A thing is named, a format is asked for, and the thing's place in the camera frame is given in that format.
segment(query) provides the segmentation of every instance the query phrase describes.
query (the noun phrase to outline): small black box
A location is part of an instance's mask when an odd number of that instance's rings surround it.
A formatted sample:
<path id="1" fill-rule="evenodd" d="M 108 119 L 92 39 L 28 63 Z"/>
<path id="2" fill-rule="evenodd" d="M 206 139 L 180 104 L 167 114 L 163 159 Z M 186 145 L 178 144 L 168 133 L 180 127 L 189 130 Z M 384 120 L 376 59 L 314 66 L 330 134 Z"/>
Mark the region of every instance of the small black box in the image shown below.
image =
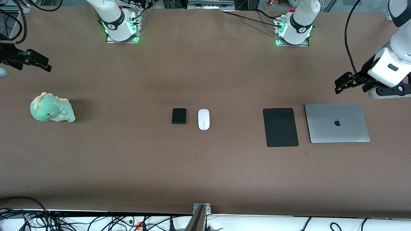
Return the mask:
<path id="1" fill-rule="evenodd" d="M 186 124 L 187 123 L 187 109 L 174 108 L 172 124 Z"/>

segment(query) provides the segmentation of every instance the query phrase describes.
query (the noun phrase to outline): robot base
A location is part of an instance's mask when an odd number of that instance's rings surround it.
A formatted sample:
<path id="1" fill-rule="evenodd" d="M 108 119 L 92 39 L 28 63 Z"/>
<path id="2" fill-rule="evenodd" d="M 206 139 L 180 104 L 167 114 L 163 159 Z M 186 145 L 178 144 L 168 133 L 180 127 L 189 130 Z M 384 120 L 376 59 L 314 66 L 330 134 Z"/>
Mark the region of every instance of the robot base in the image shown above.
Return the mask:
<path id="1" fill-rule="evenodd" d="M 137 9 L 137 13 L 132 12 L 132 17 L 135 17 L 136 15 L 140 15 L 138 18 L 130 21 L 130 23 L 135 23 L 135 25 L 132 25 L 131 28 L 133 30 L 136 30 L 136 33 L 133 34 L 130 38 L 124 41 L 116 41 L 110 38 L 110 36 L 106 32 L 106 43 L 138 43 L 140 40 L 140 31 L 141 31 L 141 23 L 143 21 L 143 15 L 142 15 L 142 9 Z"/>
<path id="2" fill-rule="evenodd" d="M 282 37 L 279 36 L 280 31 L 283 30 L 287 26 L 285 14 L 281 15 L 280 17 L 277 17 L 273 21 L 274 21 L 274 25 L 282 26 L 281 28 L 278 28 L 278 27 L 274 28 L 276 46 L 303 46 L 303 47 L 309 46 L 309 37 L 306 38 L 304 42 L 302 42 L 301 44 L 294 45 L 294 44 L 290 44 L 286 42 Z"/>

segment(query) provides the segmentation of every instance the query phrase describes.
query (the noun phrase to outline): brown table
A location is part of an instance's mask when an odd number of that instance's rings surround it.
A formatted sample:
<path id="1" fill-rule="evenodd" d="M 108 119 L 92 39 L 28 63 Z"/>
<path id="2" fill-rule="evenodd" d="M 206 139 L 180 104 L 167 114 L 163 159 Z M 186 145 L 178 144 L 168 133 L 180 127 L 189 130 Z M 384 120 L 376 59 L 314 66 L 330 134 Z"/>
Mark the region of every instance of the brown table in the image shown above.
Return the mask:
<path id="1" fill-rule="evenodd" d="M 256 12 L 241 14 L 259 18 Z M 139 44 L 106 44 L 89 5 L 27 15 L 31 48 L 52 72 L 12 68 L 1 80 L 0 195 L 49 209 L 411 217 L 411 99 L 340 95 L 351 71 L 347 14 L 319 14 L 309 48 L 276 47 L 273 29 L 219 10 L 153 10 Z M 360 69 L 396 32 L 354 14 Z M 70 99 L 77 120 L 39 122 L 32 98 Z M 303 104 L 361 103 L 370 143 L 311 144 Z M 187 125 L 172 125 L 175 107 Z M 263 108 L 292 107 L 300 145 L 268 148 Z M 211 128 L 200 131 L 207 108 Z M 35 208 L 28 202 L 10 205 Z"/>

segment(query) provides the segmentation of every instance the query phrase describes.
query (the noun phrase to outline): cable connector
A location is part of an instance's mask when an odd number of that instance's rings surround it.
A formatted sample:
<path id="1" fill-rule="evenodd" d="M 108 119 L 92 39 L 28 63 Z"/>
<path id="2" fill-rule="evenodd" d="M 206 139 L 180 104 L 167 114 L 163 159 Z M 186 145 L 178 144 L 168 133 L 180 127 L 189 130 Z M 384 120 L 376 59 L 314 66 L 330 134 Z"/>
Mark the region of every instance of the cable connector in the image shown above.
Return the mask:
<path id="1" fill-rule="evenodd" d="M 175 231 L 173 219 L 170 219 L 170 231 Z"/>

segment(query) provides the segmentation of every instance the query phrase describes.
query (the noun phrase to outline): black mouse pad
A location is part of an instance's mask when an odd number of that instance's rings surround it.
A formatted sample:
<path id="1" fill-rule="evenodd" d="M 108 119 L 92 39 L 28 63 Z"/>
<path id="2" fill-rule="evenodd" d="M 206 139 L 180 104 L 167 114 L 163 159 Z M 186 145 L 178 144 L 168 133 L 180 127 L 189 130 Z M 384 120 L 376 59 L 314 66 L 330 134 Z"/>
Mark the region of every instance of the black mouse pad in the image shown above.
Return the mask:
<path id="1" fill-rule="evenodd" d="M 292 108 L 263 109 L 268 147 L 298 146 L 296 120 Z"/>

